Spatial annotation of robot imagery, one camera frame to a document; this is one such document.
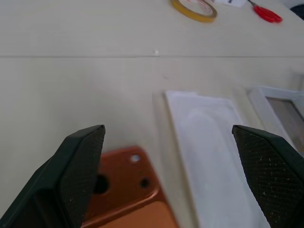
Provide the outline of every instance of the yellow tape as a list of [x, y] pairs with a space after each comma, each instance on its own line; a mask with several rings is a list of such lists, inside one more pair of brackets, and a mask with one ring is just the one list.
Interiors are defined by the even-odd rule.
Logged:
[[215, 8], [213, 8], [210, 4], [204, 1], [211, 9], [212, 14], [211, 15], [203, 15], [196, 12], [193, 12], [192, 10], [188, 9], [187, 7], [184, 7], [179, 0], [171, 0], [173, 7], [183, 15], [187, 16], [188, 18], [191, 18], [193, 20], [197, 20], [200, 22], [213, 22], [214, 19], [217, 16], [217, 11]]

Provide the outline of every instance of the scissor handle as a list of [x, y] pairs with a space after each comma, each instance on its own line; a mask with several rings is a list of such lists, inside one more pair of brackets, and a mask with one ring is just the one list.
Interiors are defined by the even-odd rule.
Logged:
[[273, 11], [270, 11], [258, 5], [253, 6], [253, 10], [257, 13], [257, 15], [259, 15], [261, 18], [270, 23], [280, 23], [283, 20], [279, 15], [277, 15]]

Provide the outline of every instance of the white tray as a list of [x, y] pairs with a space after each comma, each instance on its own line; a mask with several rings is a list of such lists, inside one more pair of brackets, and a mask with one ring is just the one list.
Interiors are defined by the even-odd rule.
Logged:
[[269, 228], [245, 178], [231, 133], [231, 100], [166, 92], [201, 228]]

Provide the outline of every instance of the orange metal plate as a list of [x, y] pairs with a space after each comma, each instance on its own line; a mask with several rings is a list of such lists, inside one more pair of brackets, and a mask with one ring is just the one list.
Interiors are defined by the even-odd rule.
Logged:
[[172, 210], [145, 152], [137, 146], [102, 154], [98, 175], [108, 189], [92, 194], [83, 228], [177, 228]]

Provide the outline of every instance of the white table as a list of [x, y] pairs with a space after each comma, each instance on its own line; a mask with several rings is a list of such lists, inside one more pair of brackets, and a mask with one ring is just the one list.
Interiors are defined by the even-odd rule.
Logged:
[[67, 135], [105, 124], [104, 151], [142, 146], [179, 223], [195, 227], [162, 92], [230, 98], [263, 128], [247, 89], [299, 89], [290, 65], [304, 61], [304, 23], [275, 1], [263, 5], [282, 25], [249, 5], [215, 5], [216, 21], [200, 24], [165, 0], [14, 2], [0, 7], [0, 214]]

